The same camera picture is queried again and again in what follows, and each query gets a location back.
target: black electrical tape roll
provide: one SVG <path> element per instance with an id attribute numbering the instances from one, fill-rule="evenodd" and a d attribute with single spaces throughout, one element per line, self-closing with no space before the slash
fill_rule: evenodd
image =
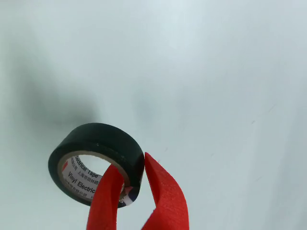
<path id="1" fill-rule="evenodd" d="M 124 131 L 106 124 L 90 123 L 75 128 L 50 155 L 49 173 L 68 196 L 91 205 L 101 175 L 92 172 L 79 155 L 100 157 L 118 168 L 124 178 L 118 207 L 136 200 L 144 172 L 144 154 Z"/>

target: red robotic gripper finger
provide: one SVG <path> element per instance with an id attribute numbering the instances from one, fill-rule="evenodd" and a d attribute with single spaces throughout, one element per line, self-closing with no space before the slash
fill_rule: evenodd
<path id="1" fill-rule="evenodd" d="M 188 230 L 188 207 L 175 179 L 148 153 L 145 170 L 153 193 L 156 209 L 143 230 Z M 87 230 L 116 230 L 118 200 L 123 178 L 110 166 L 95 192 L 87 222 Z"/>

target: black vinyl tape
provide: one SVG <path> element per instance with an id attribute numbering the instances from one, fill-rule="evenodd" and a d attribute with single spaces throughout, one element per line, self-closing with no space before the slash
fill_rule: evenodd
<path id="1" fill-rule="evenodd" d="M 114 126 L 85 124 L 69 133 L 50 155 L 48 169 L 54 183 L 71 198 L 90 206 L 102 176 L 88 169 L 79 155 L 97 156 L 118 168 L 124 178 L 118 207 L 136 200 L 144 172 L 144 154 L 131 136 Z"/>

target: tape roll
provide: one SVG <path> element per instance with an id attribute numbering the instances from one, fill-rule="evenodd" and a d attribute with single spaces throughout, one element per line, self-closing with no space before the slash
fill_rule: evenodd
<path id="1" fill-rule="evenodd" d="M 90 206 L 102 176 L 88 169 L 79 155 L 100 157 L 118 168 L 124 178 L 118 207 L 136 200 L 144 154 L 131 136 L 114 126 L 85 124 L 69 133 L 50 155 L 48 169 L 54 183 L 71 198 Z"/>

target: red plastic claw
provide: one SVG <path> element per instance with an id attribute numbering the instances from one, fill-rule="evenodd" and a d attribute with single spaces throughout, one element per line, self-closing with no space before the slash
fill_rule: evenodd
<path id="1" fill-rule="evenodd" d="M 110 165 L 101 178 L 90 208 L 86 230 L 116 230 L 116 216 L 124 178 Z"/>
<path id="2" fill-rule="evenodd" d="M 189 215 L 184 195 L 175 179 L 148 153 L 145 170 L 156 209 L 143 230 L 188 230 Z M 123 178 L 110 166 L 99 182 L 87 223 L 87 230 L 116 230 L 116 215 Z"/>
<path id="3" fill-rule="evenodd" d="M 175 179 L 147 152 L 145 170 L 156 209 L 143 230 L 188 230 L 187 203 Z"/>

